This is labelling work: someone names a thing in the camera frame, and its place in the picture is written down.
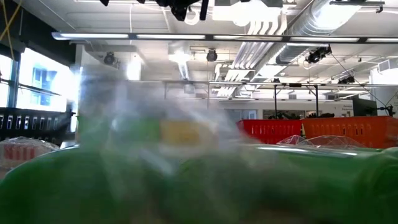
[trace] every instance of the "metal frame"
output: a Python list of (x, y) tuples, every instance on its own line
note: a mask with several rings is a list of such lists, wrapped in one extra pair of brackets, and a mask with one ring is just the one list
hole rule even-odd
[[(301, 88), (301, 87), (306, 87), (309, 91), (311, 91), (315, 95), (315, 111), (317, 116), (319, 116), (319, 99), (318, 99), (318, 89), (320, 86), (330, 86), (330, 87), (368, 87), (368, 88), (398, 88), (398, 85), (375, 85), (375, 84), (325, 84), (325, 83), (254, 83), (254, 82), (206, 82), (206, 81), (185, 81), (185, 80), (167, 80), (167, 81), (159, 81), (158, 83), (163, 83), (164, 84), (164, 99), (167, 98), (167, 84), (168, 83), (180, 83), (180, 84), (204, 84), (207, 85), (207, 98), (187, 98), (191, 100), (207, 100), (207, 108), (209, 108), (209, 103), (210, 100), (232, 100), (232, 98), (210, 98), (210, 85), (226, 85), (226, 86), (239, 86), (239, 85), (260, 85), (260, 86), (273, 86), (274, 89), (274, 104), (275, 104), (275, 115), (277, 115), (277, 95), (279, 91), (283, 90), (287, 86), (291, 86), (293, 88)], [(340, 100), (341, 98), (338, 98), (337, 100), (322, 100), (322, 101), (344, 101)], [(241, 100), (241, 101), (248, 101), (248, 100), (254, 100), (254, 101), (270, 101), (271, 99), (254, 99), (254, 98), (239, 98), (239, 99), (234, 99), (234, 100)]]
[(7, 101), (7, 107), (9, 108), (15, 108), (17, 106), (20, 64), (21, 64), (20, 62), (14, 60), (12, 61), (11, 76), (8, 88), (8, 101)]
[(66, 33), (53, 32), (55, 40), (195, 40), (219, 42), (280, 42), (297, 44), (398, 44), (397, 37), (297, 36), (236, 34), (170, 34), (170, 33)]

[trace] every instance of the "plastic wrap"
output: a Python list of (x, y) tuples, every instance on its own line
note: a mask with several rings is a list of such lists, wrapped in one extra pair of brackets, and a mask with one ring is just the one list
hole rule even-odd
[(43, 140), (18, 137), (0, 142), (0, 168), (10, 170), (42, 154), (59, 149), (58, 146)]
[(301, 136), (291, 136), (277, 143), (281, 146), (301, 146), (312, 148), (327, 149), (361, 149), (366, 146), (361, 143), (344, 136), (319, 136), (311, 139), (305, 139)]

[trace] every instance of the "window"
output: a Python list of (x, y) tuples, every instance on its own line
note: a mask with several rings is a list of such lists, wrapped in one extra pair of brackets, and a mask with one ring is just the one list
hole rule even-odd
[(64, 112), (67, 99), (76, 100), (78, 83), (68, 67), (26, 49), (19, 71), (18, 108)]
[(63, 96), (19, 88), (17, 108), (64, 112), (67, 109), (67, 99)]
[(228, 117), (235, 122), (242, 119), (257, 119), (257, 110), (225, 110)]
[[(12, 70), (12, 59), (3, 55), (0, 55), (0, 72), (3, 80), (10, 80)], [(0, 83), (0, 107), (6, 107), (8, 101), (8, 89), (7, 83)]]
[(0, 83), (0, 107), (7, 107), (8, 85)]
[(0, 71), (1, 78), (10, 80), (12, 70), (12, 59), (3, 55), (0, 55)]

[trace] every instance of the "red container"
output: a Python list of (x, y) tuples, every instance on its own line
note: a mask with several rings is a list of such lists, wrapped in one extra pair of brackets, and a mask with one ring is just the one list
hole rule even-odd
[(300, 135), (301, 120), (245, 119), (238, 122), (240, 130), (265, 144), (276, 144), (292, 135)]
[(303, 125), (307, 139), (335, 135), (349, 137), (371, 148), (397, 146), (398, 119), (390, 116), (304, 119)]

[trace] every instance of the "white wall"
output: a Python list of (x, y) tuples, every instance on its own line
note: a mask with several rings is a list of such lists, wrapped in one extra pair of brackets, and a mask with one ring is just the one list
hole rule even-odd
[[(397, 85), (397, 70), (398, 69), (390, 69), (379, 73), (377, 68), (374, 68), (371, 70), (371, 75), (369, 77), (370, 82), (371, 84)], [(377, 100), (373, 99), (376, 100), (377, 107), (392, 105), (393, 111), (396, 112), (394, 117), (398, 118), (398, 88), (373, 88), (371, 91), (377, 98)], [(386, 115), (386, 111), (378, 110), (377, 115), (384, 116)]]

